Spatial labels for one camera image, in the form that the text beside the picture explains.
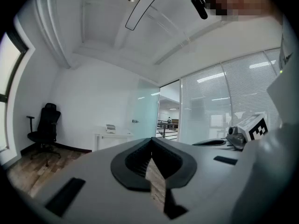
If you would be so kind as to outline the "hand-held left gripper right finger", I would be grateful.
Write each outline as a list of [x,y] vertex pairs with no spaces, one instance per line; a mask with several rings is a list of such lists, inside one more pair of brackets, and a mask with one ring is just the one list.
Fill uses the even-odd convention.
[[152,214],[152,224],[166,223],[203,204],[222,186],[241,155],[152,138],[152,159],[165,179],[164,210]]

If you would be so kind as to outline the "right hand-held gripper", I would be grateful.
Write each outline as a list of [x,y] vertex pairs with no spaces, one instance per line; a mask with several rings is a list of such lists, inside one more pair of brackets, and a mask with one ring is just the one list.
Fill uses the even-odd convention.
[[[231,126],[227,133],[227,140],[237,150],[243,150],[245,145],[253,140],[261,139],[268,132],[263,114],[253,114],[236,126]],[[209,139],[193,144],[193,146],[217,147],[226,144],[226,139]]]

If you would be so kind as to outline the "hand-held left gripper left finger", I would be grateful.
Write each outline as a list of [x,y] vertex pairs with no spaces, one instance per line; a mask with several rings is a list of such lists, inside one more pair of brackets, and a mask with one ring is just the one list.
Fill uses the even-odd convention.
[[[126,142],[76,159],[51,177],[30,200],[30,207],[50,224],[163,224],[164,215],[149,192],[128,190],[111,173],[112,159],[139,142]],[[85,184],[64,215],[58,217],[45,206],[73,177],[85,180]]]

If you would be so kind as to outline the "white window blinds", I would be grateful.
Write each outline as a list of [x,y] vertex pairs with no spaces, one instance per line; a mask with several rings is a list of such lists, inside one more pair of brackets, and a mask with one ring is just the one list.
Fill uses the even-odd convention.
[[279,48],[261,51],[183,77],[179,141],[224,138],[230,126],[260,113],[269,130],[277,128],[267,88],[280,74],[279,53]]

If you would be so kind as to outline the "black metal railing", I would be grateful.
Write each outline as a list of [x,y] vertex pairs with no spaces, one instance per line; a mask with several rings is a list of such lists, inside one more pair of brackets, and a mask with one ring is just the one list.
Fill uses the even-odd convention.
[[178,140],[178,119],[170,121],[158,120],[156,128],[156,138],[165,138],[172,141]]

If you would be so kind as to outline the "white desk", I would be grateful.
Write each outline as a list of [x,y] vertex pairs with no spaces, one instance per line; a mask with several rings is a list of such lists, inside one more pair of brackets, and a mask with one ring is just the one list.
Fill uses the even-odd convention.
[[127,129],[117,129],[115,133],[108,133],[105,127],[95,126],[93,129],[93,137],[92,151],[94,152],[131,141],[134,135]]

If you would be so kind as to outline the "frosted glass door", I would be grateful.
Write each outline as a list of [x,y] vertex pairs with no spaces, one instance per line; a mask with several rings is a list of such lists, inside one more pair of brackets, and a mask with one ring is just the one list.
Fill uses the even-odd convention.
[[139,80],[134,124],[137,139],[151,138],[156,135],[160,88],[143,79]]

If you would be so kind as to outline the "black office chair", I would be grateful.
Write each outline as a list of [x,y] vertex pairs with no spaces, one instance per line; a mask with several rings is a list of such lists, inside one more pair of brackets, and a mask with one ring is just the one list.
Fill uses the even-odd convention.
[[57,122],[61,116],[61,112],[57,110],[57,106],[53,103],[47,103],[41,109],[40,121],[36,131],[33,131],[33,116],[26,116],[29,119],[30,133],[27,138],[34,142],[35,153],[31,154],[32,160],[39,154],[45,153],[45,166],[49,166],[47,154],[57,155],[61,158],[59,152],[54,151],[53,144],[57,140]]

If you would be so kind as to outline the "person's white printed shirt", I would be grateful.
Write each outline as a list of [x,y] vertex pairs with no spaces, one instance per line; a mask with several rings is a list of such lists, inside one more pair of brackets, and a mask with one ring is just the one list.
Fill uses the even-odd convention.
[[285,77],[299,77],[299,39],[285,15],[282,23],[279,67]]

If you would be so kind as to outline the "black-framed window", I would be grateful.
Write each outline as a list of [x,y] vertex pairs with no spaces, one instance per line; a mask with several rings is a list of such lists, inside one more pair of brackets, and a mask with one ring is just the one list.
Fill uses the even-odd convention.
[[8,148],[6,113],[9,93],[27,51],[28,47],[15,27],[4,33],[0,40],[0,152]]

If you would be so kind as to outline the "black-framed ceiling lamp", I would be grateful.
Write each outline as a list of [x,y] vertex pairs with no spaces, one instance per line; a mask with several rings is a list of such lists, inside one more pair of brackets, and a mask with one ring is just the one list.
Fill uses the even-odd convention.
[[140,19],[154,1],[155,0],[139,0],[129,16],[125,27],[131,31],[134,31]]

